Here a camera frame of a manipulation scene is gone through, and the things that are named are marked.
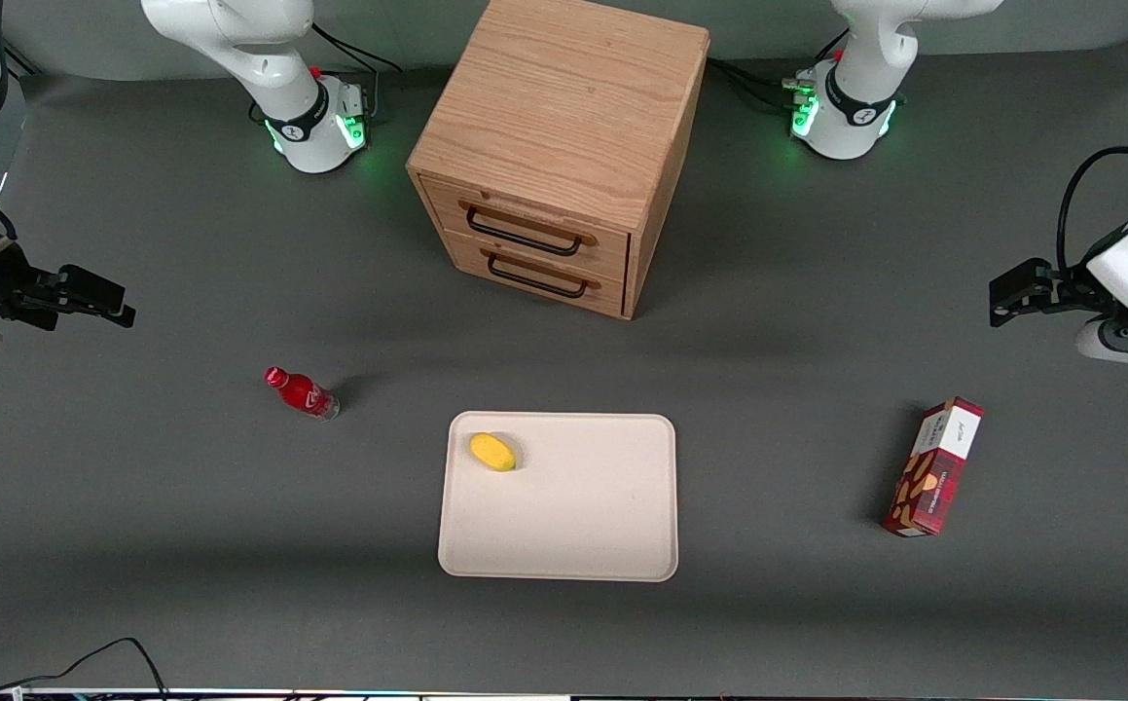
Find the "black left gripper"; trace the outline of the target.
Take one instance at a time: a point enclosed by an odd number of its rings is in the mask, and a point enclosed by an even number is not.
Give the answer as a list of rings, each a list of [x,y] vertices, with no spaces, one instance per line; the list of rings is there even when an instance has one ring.
[[[1026,314],[1066,312],[1114,314],[1114,297],[1084,263],[1057,270],[1047,259],[1026,259],[992,279],[992,328]]]

